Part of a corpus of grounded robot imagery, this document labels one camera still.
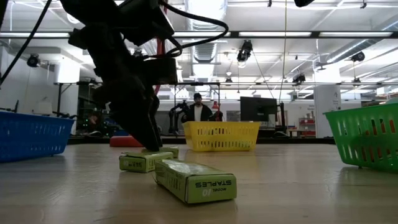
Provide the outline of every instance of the plastic basket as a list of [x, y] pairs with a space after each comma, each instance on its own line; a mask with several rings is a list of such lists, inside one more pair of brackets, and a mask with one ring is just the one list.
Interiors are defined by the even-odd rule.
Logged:
[[256, 147], [260, 122], [186, 122], [187, 144], [194, 151], [249, 151]]
[[398, 170], [398, 104], [325, 113], [345, 164]]
[[0, 112], [0, 162], [63, 153], [74, 120]]

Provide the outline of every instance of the black jacket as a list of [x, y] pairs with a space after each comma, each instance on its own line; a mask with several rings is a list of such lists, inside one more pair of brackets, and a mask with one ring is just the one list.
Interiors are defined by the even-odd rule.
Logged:
[[[201, 109], [200, 121], [208, 121], [210, 117], [213, 115], [211, 109], [202, 104], [203, 108]], [[187, 113], [187, 120], [186, 121], [195, 121], [195, 104], [189, 106], [189, 110]]]

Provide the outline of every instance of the computer screen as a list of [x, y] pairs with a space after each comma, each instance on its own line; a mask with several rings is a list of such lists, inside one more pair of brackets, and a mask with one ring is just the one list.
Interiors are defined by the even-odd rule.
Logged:
[[276, 99], [241, 97], [241, 121], [268, 121], [269, 114], [277, 121], [277, 111]]

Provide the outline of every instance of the person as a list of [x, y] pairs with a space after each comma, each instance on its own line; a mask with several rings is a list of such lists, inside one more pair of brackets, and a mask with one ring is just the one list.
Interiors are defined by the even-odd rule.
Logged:
[[210, 108], [201, 102], [201, 94], [195, 93], [193, 95], [193, 100], [195, 101], [189, 107], [188, 113], [184, 116], [184, 121], [208, 121], [213, 115]]

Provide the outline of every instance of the green staples box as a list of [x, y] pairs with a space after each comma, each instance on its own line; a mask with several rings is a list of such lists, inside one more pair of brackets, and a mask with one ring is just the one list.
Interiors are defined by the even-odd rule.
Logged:
[[[150, 152], [148, 149], [143, 149], [142, 152]], [[159, 149], [159, 152], [172, 152], [174, 158], [178, 158], [178, 147], [162, 147]]]
[[186, 203], [236, 198], [236, 178], [205, 165], [164, 159], [156, 162], [156, 181]]
[[121, 170], [149, 172], [155, 170], [156, 161], [162, 159], [173, 159], [173, 154], [171, 152], [125, 152], [124, 156], [119, 156], [119, 166]]

